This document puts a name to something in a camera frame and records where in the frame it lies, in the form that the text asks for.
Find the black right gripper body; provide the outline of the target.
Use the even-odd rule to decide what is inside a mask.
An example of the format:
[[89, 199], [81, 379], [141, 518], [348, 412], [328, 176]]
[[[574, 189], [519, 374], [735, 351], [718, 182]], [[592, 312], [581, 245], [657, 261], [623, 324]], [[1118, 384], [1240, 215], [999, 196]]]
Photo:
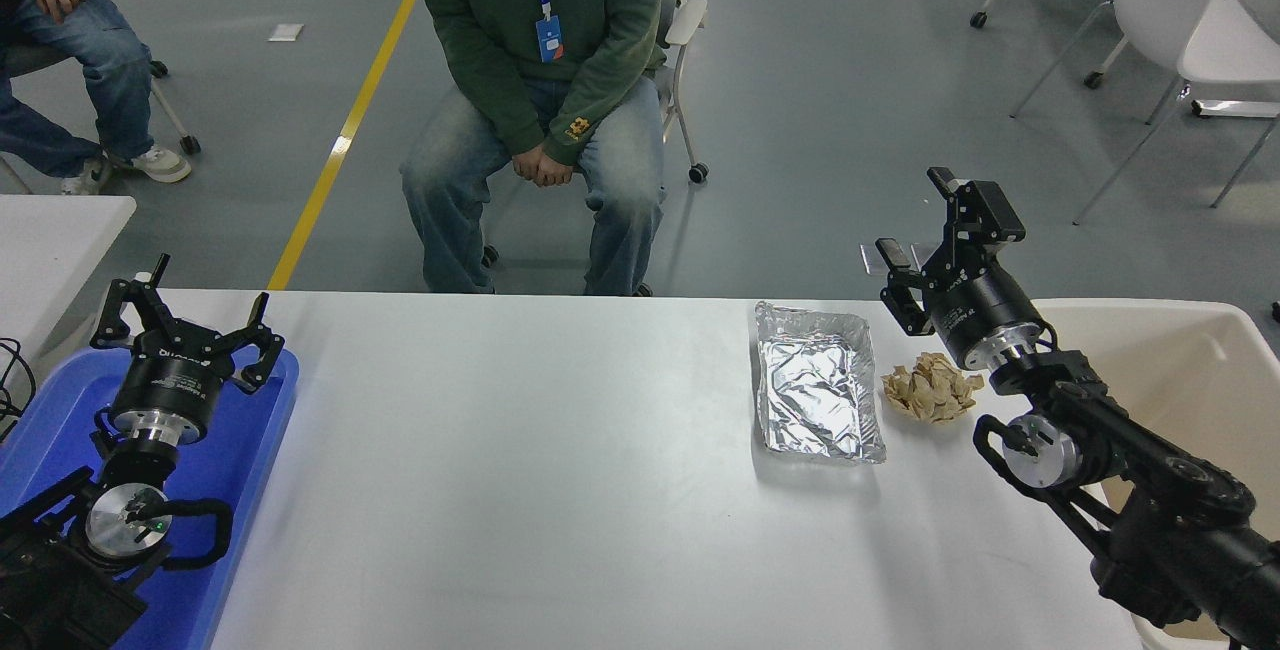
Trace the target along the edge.
[[1014, 276], [992, 264], [925, 290], [925, 313], [956, 366], [996, 369], [998, 354], [1029, 354], [1046, 322]]

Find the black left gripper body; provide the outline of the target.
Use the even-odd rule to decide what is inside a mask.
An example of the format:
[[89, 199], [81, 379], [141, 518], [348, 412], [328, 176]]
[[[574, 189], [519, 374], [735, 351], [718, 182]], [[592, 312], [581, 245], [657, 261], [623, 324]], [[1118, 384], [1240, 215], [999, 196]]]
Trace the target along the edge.
[[140, 427], [143, 418], [177, 418], [182, 431], [206, 431], [224, 383], [236, 369], [233, 351], [197, 331], [177, 340], [161, 330], [142, 331], [131, 348], [131, 366], [111, 400], [110, 425]]

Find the person's right hand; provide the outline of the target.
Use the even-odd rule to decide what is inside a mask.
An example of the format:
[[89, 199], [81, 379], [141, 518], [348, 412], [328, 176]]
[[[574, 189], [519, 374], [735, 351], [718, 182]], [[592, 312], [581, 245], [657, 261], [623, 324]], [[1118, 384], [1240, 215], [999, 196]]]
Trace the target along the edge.
[[541, 145], [526, 150], [526, 152], [512, 155], [511, 161], [513, 170], [521, 179], [532, 182], [539, 188], [559, 186], [562, 182], [561, 164], [548, 157]]

